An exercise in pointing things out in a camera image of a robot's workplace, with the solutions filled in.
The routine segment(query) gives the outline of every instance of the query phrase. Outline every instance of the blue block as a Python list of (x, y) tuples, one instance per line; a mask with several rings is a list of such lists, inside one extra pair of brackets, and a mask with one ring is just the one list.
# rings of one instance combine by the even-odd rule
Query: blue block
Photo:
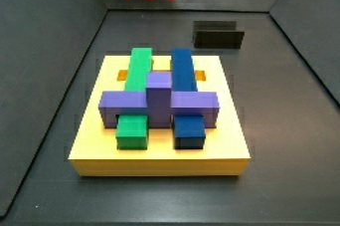
[(205, 141), (201, 115), (173, 116), (173, 148), (203, 149)]
[(172, 90), (196, 92), (196, 78), (189, 49), (171, 50)]

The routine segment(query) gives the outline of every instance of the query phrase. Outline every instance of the green block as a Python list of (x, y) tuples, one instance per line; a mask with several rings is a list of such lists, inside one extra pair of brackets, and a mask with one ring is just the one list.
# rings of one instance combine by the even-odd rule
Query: green block
[(148, 149), (148, 116), (120, 115), (116, 139), (119, 149)]
[[(133, 48), (125, 91), (145, 91), (148, 72), (152, 70), (152, 48)], [(148, 149), (148, 116), (120, 115), (116, 140), (119, 149)]]
[(148, 72), (152, 70), (153, 49), (133, 48), (129, 70), (125, 82), (125, 91), (144, 91)]

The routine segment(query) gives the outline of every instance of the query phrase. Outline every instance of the purple block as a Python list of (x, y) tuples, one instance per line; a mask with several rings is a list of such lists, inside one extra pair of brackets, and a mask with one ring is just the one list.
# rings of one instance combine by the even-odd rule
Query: purple block
[(148, 114), (147, 93), (103, 92), (99, 109), (105, 128), (115, 128), (120, 114)]
[(149, 72), (147, 80), (149, 128), (171, 127), (171, 72)]
[(171, 89), (171, 72), (149, 72), (147, 78), (147, 88)]
[(172, 92), (171, 114), (203, 115), (204, 127), (216, 127), (219, 113), (217, 94), (215, 92)]

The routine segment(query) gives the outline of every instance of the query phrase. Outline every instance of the toy block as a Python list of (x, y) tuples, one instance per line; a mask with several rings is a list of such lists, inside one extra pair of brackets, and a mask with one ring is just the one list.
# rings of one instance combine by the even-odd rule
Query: toy block
[[(133, 48), (125, 91), (145, 91), (147, 75), (152, 68), (152, 48)], [(148, 116), (120, 114), (116, 139), (119, 149), (148, 148)]]
[(149, 72), (147, 82), (149, 128), (171, 127), (171, 72)]
[[(205, 72), (197, 82), (200, 92), (215, 91), (219, 98), (216, 128), (205, 129), (204, 149), (173, 149), (172, 129), (149, 129), (148, 149), (117, 149), (117, 130), (104, 128), (99, 111), (103, 91), (124, 89), (117, 81), (131, 56), (107, 56), (91, 94), (72, 146), (69, 161), (81, 176), (203, 176), (240, 175), (249, 162), (247, 142), (219, 56), (192, 56)], [(157, 70), (169, 69), (171, 56), (153, 56)]]
[(147, 115), (120, 115), (116, 140), (119, 149), (148, 148)]
[(196, 79), (189, 49), (172, 49), (171, 51), (172, 69), (172, 90), (196, 91)]
[(152, 48), (133, 48), (125, 82), (125, 91), (144, 91), (152, 69)]
[(203, 115), (204, 127), (215, 128), (219, 113), (216, 92), (172, 92), (171, 114)]
[(205, 140), (203, 116), (173, 116), (173, 148), (203, 149)]
[(148, 113), (147, 94), (132, 91), (103, 92), (99, 109), (104, 127), (117, 127), (120, 114)]

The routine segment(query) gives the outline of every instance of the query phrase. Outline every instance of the yellow base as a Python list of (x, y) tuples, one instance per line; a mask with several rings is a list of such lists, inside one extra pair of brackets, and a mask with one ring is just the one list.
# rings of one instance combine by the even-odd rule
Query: yellow base
[[(171, 129), (149, 129), (148, 150), (117, 150), (116, 130), (104, 129), (99, 112), (103, 91), (123, 91), (120, 70), (129, 67), (129, 56), (107, 56), (69, 154), (84, 176), (239, 175), (249, 160), (219, 56), (193, 56), (193, 67), (204, 71), (197, 90), (217, 92), (216, 128), (205, 130), (203, 150), (175, 150)], [(153, 56), (153, 70), (171, 70), (171, 57)]]

